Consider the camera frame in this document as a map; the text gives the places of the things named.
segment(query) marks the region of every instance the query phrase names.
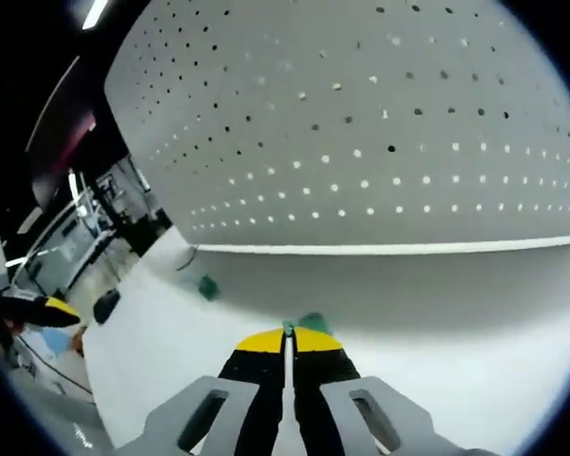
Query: green sponge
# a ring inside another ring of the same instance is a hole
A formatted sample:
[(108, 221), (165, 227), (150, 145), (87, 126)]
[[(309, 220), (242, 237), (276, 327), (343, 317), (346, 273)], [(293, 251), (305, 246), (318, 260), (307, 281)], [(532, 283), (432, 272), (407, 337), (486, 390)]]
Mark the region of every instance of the green sponge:
[(283, 321), (283, 331), (287, 337), (292, 336), (295, 326), (307, 328), (327, 335), (333, 335), (332, 330), (330, 330), (330, 327), (327, 325), (327, 321), (325, 321), (323, 315), (318, 312), (307, 313), (297, 320), (297, 322), (289, 320)]
[(325, 321), (323, 315), (318, 312), (307, 313), (302, 318), (297, 320), (296, 326), (317, 331), (319, 333), (325, 333), (327, 335), (333, 335), (329, 326), (327, 326), (327, 321)]
[(199, 293), (208, 301), (219, 295), (218, 284), (209, 275), (204, 275), (199, 281)]

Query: gray gripper bracket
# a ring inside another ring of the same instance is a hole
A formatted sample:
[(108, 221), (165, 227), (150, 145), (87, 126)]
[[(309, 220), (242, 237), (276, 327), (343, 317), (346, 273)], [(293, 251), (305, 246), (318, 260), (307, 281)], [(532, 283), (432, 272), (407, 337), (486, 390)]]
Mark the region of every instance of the gray gripper bracket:
[[(258, 386), (204, 376), (152, 410), (143, 434), (115, 450), (122, 456), (184, 456), (185, 441), (193, 445), (208, 430), (199, 456), (232, 456)], [(213, 425), (206, 429), (207, 413), (216, 400), (223, 403)]]
[(378, 456), (381, 442), (392, 456), (489, 456), (463, 450), (437, 435), (430, 414), (377, 377), (321, 386), (347, 456)]
[[(206, 439), (199, 456), (233, 456), (258, 386), (204, 376), (153, 410), (143, 434), (114, 450), (122, 456), (185, 456), (185, 442)], [(496, 456), (464, 450), (437, 435), (430, 414), (377, 377), (321, 386), (347, 456), (379, 456), (374, 437), (393, 456)], [(219, 400), (213, 425), (211, 404)]]

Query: white table surface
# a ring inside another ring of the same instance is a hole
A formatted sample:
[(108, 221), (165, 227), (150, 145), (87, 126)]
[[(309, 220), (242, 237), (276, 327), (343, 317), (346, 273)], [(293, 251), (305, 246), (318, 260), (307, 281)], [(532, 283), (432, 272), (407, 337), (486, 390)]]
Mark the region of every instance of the white table surface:
[[(513, 454), (570, 384), (570, 246), (431, 257), (198, 253), (172, 228), (124, 278), (109, 320), (91, 324), (85, 361), (116, 447), (246, 336), (321, 312), (362, 376), (427, 409), (462, 447)], [(209, 274), (218, 299), (197, 291)], [(295, 433), (286, 411), (280, 427)], [(277, 439), (278, 455), (300, 454)]]

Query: blue object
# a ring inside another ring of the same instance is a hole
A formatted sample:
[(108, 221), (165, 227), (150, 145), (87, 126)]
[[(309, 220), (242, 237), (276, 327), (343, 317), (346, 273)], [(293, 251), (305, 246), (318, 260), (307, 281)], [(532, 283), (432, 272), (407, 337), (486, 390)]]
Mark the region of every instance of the blue object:
[(54, 328), (44, 328), (42, 330), (42, 336), (50, 350), (55, 353), (55, 356), (67, 352), (71, 337), (65, 332)]

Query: perforated white wall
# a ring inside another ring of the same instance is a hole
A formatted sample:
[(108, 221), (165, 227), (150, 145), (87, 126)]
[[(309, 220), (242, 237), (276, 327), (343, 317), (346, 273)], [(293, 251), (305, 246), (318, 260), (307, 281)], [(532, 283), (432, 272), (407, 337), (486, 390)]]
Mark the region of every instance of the perforated white wall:
[(193, 243), (570, 235), (570, 95), (493, 1), (154, 0), (105, 90)]

